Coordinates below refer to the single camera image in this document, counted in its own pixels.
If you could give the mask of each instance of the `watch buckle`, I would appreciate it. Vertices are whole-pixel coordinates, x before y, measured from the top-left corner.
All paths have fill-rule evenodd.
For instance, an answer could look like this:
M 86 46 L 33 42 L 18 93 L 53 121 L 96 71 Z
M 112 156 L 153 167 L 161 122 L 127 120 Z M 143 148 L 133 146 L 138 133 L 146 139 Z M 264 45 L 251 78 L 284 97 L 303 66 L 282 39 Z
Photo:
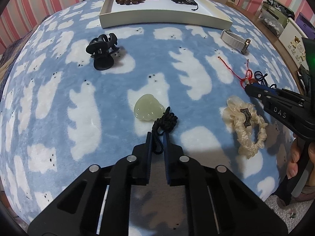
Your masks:
M 244 47 L 243 47 L 242 50 L 241 50 L 241 53 L 242 53 L 243 55 L 245 55 L 249 44 L 250 44 L 250 39 L 246 39 L 245 42 L 244 42 Z

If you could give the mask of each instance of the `finger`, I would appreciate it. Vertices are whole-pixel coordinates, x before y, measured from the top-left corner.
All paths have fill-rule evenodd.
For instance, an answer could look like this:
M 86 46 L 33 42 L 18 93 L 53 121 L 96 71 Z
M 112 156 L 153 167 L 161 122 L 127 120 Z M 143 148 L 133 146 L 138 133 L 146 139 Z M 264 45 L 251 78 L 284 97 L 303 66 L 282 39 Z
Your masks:
M 293 178 L 294 176 L 297 175 L 298 171 L 298 166 L 296 162 L 293 162 L 293 159 L 291 158 L 288 162 L 288 167 L 287 167 L 287 176 L 288 179 Z
M 299 148 L 298 144 L 297 144 L 298 139 L 294 139 L 294 141 L 292 142 L 291 148 L 290 148 L 290 153 L 291 153 L 291 157 L 293 159 L 294 163 L 297 163 L 301 157 L 301 149 Z
M 310 160 L 313 164 L 315 164 L 315 142 L 310 143 L 308 147 L 308 155 L 310 156 Z M 315 168 L 313 169 L 309 181 L 309 186 L 315 186 Z

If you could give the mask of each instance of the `bed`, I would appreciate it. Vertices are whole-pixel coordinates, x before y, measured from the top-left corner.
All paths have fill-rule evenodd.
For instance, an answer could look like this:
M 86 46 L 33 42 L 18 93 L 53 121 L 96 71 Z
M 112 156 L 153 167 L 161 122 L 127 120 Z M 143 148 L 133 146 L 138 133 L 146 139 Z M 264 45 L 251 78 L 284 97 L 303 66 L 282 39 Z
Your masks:
M 268 73 L 270 85 L 298 92 L 272 44 L 245 16 L 219 3 L 231 30 L 252 40 L 246 55 L 226 45 L 221 30 L 207 27 L 102 29 L 103 1 L 83 1 L 44 20 L 6 71 L 0 175 L 18 216 L 30 223 L 91 164 L 112 165 L 144 143 L 152 122 L 136 119 L 133 107 L 147 93 L 178 116 L 172 140 L 187 155 L 205 166 L 225 165 L 265 201 L 285 176 L 292 133 L 246 95 L 218 56 L 238 75 L 248 59 L 253 71 Z M 120 50 L 112 68 L 97 71 L 85 49 L 109 33 Z M 253 103 L 269 124 L 265 148 L 249 160 L 238 155 L 236 134 L 222 119 L 232 95 Z M 170 189 L 164 175 L 163 157 L 153 155 L 150 184 L 132 188 L 130 235 L 187 235 L 184 189 Z

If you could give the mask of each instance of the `red cord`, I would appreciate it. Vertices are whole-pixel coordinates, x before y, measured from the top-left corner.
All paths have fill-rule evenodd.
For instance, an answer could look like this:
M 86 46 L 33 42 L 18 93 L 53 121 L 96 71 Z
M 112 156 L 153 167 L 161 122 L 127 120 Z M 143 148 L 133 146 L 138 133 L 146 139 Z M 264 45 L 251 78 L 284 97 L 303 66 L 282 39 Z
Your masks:
M 235 75 L 235 76 L 239 79 L 240 84 L 241 84 L 241 87 L 242 87 L 243 89 L 245 89 L 245 87 L 243 86 L 243 82 L 245 82 L 246 79 L 250 80 L 250 79 L 252 79 L 252 77 L 253 77 L 253 71 L 250 70 L 250 68 L 249 68 L 249 66 L 248 66 L 249 60 L 247 60 L 247 70 L 246 70 L 245 78 L 241 78 L 241 77 L 239 77 L 236 73 L 233 72 L 233 70 L 225 63 L 225 61 L 224 61 L 220 56 L 218 56 L 218 58 L 225 64 L 225 66 L 227 67 L 227 69 L 229 69 L 229 70 L 232 72 L 232 74 Z

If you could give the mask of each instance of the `silver screw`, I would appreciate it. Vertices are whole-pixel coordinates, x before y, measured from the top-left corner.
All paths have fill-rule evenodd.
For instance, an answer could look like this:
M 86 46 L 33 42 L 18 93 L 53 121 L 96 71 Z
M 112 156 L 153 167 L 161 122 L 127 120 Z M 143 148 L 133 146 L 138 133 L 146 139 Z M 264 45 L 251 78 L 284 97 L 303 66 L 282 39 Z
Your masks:
M 100 167 L 98 167 L 98 165 L 91 165 L 90 167 L 89 167 L 89 171 L 91 171 L 91 172 L 96 172 L 97 170 L 99 170 L 100 169 Z
M 180 156 L 180 157 L 179 157 L 179 160 L 180 160 L 181 162 L 188 162 L 188 161 L 189 161 L 189 157 L 183 155 L 183 156 Z
M 129 162 L 133 162 L 133 161 L 135 161 L 136 159 L 137 159 L 137 157 L 134 156 L 134 155 L 129 155 L 129 156 L 127 156 L 127 161 L 129 161 Z
M 217 170 L 220 173 L 225 173 L 226 172 L 226 166 L 220 165 L 220 166 L 217 167 Z

